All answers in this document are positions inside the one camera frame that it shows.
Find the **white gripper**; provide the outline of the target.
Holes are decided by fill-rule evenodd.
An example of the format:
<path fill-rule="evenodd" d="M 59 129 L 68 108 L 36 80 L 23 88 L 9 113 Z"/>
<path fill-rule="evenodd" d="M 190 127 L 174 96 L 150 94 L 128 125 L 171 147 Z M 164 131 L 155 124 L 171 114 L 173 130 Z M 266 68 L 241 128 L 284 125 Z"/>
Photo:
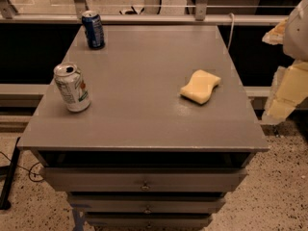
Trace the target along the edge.
<path fill-rule="evenodd" d="M 308 0 L 302 0 L 288 20 L 266 32 L 262 42 L 283 43 L 284 53 L 298 60 L 289 67 L 279 66 L 273 76 L 262 121 L 277 125 L 308 97 Z"/>

